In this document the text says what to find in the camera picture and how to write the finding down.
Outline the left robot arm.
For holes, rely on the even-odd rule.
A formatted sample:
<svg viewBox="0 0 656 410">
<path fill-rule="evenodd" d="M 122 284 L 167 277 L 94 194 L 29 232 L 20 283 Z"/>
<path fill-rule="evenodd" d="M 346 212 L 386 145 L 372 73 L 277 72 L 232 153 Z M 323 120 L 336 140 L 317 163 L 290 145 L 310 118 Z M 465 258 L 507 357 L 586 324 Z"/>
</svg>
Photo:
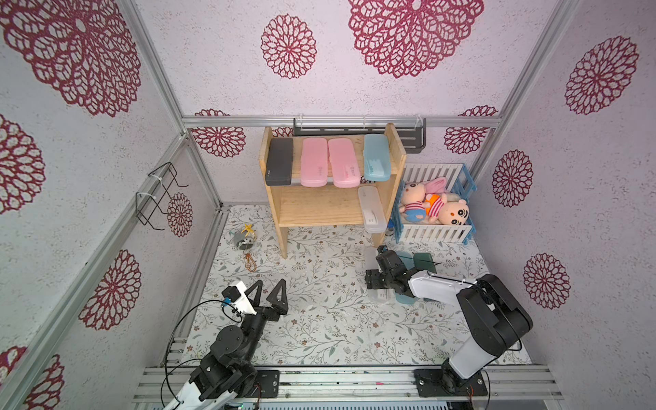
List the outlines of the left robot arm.
<svg viewBox="0 0 656 410">
<path fill-rule="evenodd" d="M 251 287 L 238 281 L 221 292 L 217 300 L 232 309 L 233 323 L 220 330 L 208 353 L 200 359 L 179 393 L 165 409 L 223 409 L 237 398 L 261 399 L 278 396 L 280 371 L 258 371 L 252 362 L 265 326 L 288 314 L 287 286 L 280 280 L 261 305 L 263 282 Z"/>
</svg>

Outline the dark green pencil case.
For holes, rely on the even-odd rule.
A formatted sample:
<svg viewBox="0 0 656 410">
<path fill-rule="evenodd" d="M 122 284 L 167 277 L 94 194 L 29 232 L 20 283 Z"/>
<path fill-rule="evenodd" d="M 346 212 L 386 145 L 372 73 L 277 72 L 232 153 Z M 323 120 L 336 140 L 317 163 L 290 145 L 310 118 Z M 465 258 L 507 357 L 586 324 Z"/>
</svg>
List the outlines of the dark green pencil case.
<svg viewBox="0 0 656 410">
<path fill-rule="evenodd" d="M 437 263 L 433 261 L 430 253 L 415 253 L 413 255 L 413 264 L 419 271 L 427 271 L 430 273 L 437 273 Z"/>
</svg>

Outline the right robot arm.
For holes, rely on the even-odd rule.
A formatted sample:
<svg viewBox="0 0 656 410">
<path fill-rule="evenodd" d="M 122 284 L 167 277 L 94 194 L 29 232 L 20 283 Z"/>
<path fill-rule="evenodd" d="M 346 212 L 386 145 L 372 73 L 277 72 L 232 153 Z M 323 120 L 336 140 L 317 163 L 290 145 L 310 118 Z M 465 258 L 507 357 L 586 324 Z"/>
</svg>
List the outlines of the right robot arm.
<svg viewBox="0 0 656 410">
<path fill-rule="evenodd" d="M 450 392 L 470 382 L 533 328 L 531 316 L 493 274 L 471 281 L 441 276 L 427 253 L 400 256 L 381 245 L 365 250 L 365 282 L 371 291 L 392 290 L 398 297 L 458 306 L 470 336 L 441 365 L 438 379 Z"/>
</svg>

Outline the clear pencil case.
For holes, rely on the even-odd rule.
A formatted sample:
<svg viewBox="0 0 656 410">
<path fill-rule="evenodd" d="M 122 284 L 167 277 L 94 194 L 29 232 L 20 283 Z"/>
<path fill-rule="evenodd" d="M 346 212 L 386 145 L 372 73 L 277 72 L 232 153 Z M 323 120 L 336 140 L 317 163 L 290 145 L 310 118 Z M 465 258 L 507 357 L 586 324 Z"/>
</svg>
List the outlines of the clear pencil case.
<svg viewBox="0 0 656 410">
<path fill-rule="evenodd" d="M 358 198 L 365 230 L 372 235 L 384 233 L 388 220 L 384 217 L 378 189 L 375 186 L 361 186 L 358 188 Z"/>
<path fill-rule="evenodd" d="M 391 289 L 375 289 L 374 285 L 379 285 L 379 263 L 376 260 L 378 255 L 377 249 L 366 248 L 364 252 L 365 262 L 365 282 L 367 286 L 367 295 L 375 303 L 387 303 L 394 296 Z"/>
</svg>

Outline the teal pencil case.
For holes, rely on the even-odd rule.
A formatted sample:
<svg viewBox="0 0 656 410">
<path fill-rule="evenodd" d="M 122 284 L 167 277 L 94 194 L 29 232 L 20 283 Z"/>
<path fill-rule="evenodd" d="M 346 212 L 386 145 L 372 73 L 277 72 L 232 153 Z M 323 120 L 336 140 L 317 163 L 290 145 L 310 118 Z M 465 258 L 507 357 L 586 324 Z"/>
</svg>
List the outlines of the teal pencil case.
<svg viewBox="0 0 656 410">
<path fill-rule="evenodd" d="M 415 268 L 412 254 L 400 250 L 396 251 L 396 254 L 399 256 L 399 258 L 401 259 L 407 270 Z M 396 297 L 396 301 L 403 305 L 413 305 L 416 302 L 415 298 L 408 297 L 405 295 L 396 294 L 395 297 Z"/>
</svg>

